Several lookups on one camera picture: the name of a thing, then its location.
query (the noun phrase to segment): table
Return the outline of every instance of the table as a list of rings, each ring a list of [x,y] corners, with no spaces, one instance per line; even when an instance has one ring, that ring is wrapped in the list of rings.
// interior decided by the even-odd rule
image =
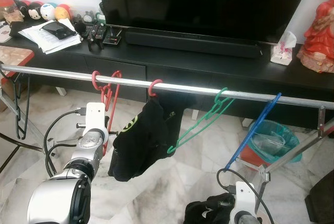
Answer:
[[[25,66],[34,57],[34,52],[30,49],[12,48],[0,45],[0,61],[7,65]],[[7,77],[12,77],[15,73],[4,71]]]

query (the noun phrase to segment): tissue box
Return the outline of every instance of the tissue box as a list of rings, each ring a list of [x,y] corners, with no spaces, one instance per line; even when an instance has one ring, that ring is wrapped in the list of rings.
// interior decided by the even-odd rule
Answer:
[[[292,61],[292,48],[296,46],[297,38],[292,32],[285,32],[277,45],[271,48],[270,61],[289,65]]]

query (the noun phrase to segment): black cloth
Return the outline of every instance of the black cloth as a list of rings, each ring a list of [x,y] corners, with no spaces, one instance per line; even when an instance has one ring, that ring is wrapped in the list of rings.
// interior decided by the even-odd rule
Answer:
[[[172,156],[167,150],[176,144],[183,111],[194,103],[188,93],[160,92],[151,97],[115,139],[108,175],[128,181],[157,160]]]
[[[229,193],[210,196],[205,202],[189,203],[183,224],[228,224],[234,204],[234,196]]]

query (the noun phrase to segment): cabinet drawer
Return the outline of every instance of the cabinet drawer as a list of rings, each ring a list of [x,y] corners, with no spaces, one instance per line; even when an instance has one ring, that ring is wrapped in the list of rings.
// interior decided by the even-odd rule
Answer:
[[[142,65],[134,65],[117,61],[107,61],[98,58],[85,57],[90,73],[97,70],[101,75],[111,76],[115,71],[120,70],[125,79],[146,80],[146,68]],[[146,102],[147,92],[145,88],[121,86],[119,97],[129,100]]]

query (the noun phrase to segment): metal stand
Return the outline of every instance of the metal stand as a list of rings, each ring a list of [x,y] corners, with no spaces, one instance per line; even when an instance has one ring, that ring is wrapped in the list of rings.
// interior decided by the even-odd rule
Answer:
[[[51,76],[51,77],[92,81],[92,75],[90,74],[73,73],[73,72],[66,72],[66,71],[61,71],[61,70],[51,70],[51,69],[43,69],[43,68],[25,67],[25,66],[12,66],[12,65],[5,65],[5,64],[0,64],[0,69],[12,71],[12,72],[18,72],[18,73],[36,74],[36,75],[44,75],[44,76]],[[112,84],[119,84],[119,85],[125,85],[125,86],[132,86],[132,87],[149,88],[151,86],[151,82],[149,81],[114,78],[114,77],[107,77],[107,76],[102,76],[102,75],[97,75],[96,81],[103,82],[103,83],[112,83]],[[211,96],[216,96],[220,92],[220,90],[218,89],[181,86],[181,85],[166,84],[166,83],[158,83],[154,86],[154,88],[162,89],[162,90],[169,90],[169,91],[177,91],[177,92],[188,92],[188,93],[194,93],[198,95],[211,95]],[[268,102],[268,101],[272,101],[276,96],[227,90],[221,93],[221,97]],[[0,89],[0,99],[2,99],[7,105],[9,105],[9,107],[13,111],[14,109],[13,106],[10,104],[9,101],[6,101],[6,99],[4,100],[4,98],[5,96],[1,93],[1,89]],[[330,120],[327,124],[324,124],[325,110],[326,109],[334,110],[334,102],[320,101],[320,100],[308,100],[308,99],[281,96],[279,100],[277,101],[277,103],[296,105],[296,106],[301,106],[301,107],[318,108],[319,109],[318,132],[311,135],[308,139],[304,140],[302,143],[300,143],[298,146],[290,150],[282,158],[280,158],[278,161],[274,162],[268,167],[264,165],[257,167],[241,159],[237,159],[238,161],[242,162],[246,166],[259,171],[259,174],[261,176],[261,182],[260,182],[258,191],[261,197],[264,193],[266,184],[270,181],[271,171],[273,171],[274,169],[278,167],[283,166],[284,164],[289,162],[291,159],[301,154],[307,148],[314,145],[315,143],[317,143],[319,140],[321,140],[322,138],[324,138],[331,132],[334,132],[334,119]],[[38,131],[35,126],[32,127],[32,130]],[[39,139],[43,140],[43,135],[39,131],[37,132],[37,135],[39,135]],[[258,206],[259,206],[259,201],[257,201],[257,204],[256,204],[256,211],[258,209]]]
[[[26,118],[25,113],[23,113],[22,110],[20,110],[20,112],[16,110],[16,107],[13,101],[10,99],[7,93],[2,89],[1,79],[0,79],[0,99],[13,112],[14,115],[21,114],[22,124],[25,124],[25,118]],[[29,119],[27,122],[27,127],[33,133],[36,139],[39,141],[40,145],[43,147],[44,135],[38,130],[38,128]]]
[[[257,193],[262,198],[263,193],[265,191],[267,183],[270,182],[270,172],[273,170],[285,165],[290,160],[301,154],[303,151],[311,147],[312,145],[316,144],[318,141],[329,135],[330,133],[334,132],[334,118],[331,119],[327,124],[324,124],[325,120],[325,107],[319,108],[319,121],[318,121],[318,132],[315,132],[313,135],[308,137],[306,140],[304,140],[302,143],[300,143],[295,148],[291,149],[288,153],[286,153],[283,157],[281,157],[279,160],[271,164],[270,166],[261,165],[260,167],[257,167],[251,163],[248,163],[240,158],[237,158],[237,161],[240,163],[255,169],[258,171],[260,175],[260,183],[257,189]],[[260,200],[256,199],[256,205],[255,205],[255,212],[257,213],[258,208],[260,205]]]

